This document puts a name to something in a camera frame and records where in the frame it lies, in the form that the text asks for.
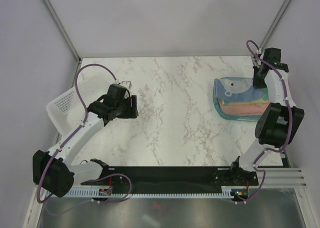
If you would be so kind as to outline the blue towel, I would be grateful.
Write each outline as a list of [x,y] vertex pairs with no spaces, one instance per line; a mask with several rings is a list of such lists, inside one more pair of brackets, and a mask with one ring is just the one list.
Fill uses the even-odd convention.
[[214,80],[213,97],[227,102],[251,102],[268,99],[268,89],[253,87],[252,78],[216,78]]

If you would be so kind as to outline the yellow towel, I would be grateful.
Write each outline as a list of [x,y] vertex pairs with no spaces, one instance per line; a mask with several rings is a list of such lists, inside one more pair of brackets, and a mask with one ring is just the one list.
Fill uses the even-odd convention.
[[269,94],[268,94],[268,89],[267,88],[262,88],[259,89],[259,91],[262,94],[262,98],[256,99],[256,100],[251,100],[251,101],[240,101],[240,102],[234,102],[234,101],[227,101],[225,99],[218,98],[218,102],[220,105],[223,106],[234,106],[234,105],[263,105],[263,104],[268,104],[269,103]]

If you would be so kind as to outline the pink towel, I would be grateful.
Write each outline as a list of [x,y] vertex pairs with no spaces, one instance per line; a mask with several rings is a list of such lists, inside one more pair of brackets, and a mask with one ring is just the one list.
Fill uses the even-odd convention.
[[264,113],[269,103],[263,104],[238,104],[238,105],[220,105],[221,111],[231,116],[260,116]]

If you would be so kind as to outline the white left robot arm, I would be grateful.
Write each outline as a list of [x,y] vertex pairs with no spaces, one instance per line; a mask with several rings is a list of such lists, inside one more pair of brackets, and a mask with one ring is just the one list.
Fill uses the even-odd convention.
[[47,190],[56,197],[65,196],[73,186],[87,181],[105,185],[110,174],[107,164],[99,159],[72,165],[73,160],[88,141],[114,119],[138,117],[137,97],[132,95],[130,81],[113,83],[106,94],[89,106],[84,117],[65,138],[48,151],[38,150],[32,157],[33,182],[39,189]]

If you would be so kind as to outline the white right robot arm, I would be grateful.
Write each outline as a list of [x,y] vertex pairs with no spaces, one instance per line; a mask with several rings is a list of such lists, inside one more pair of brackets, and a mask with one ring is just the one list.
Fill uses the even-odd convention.
[[281,153],[292,142],[305,112],[293,101],[289,88],[289,68],[281,62],[279,48],[267,48],[256,55],[260,65],[254,67],[254,87],[266,87],[269,105],[255,127],[255,140],[232,164],[229,181],[241,185],[255,179],[260,163],[270,153]]

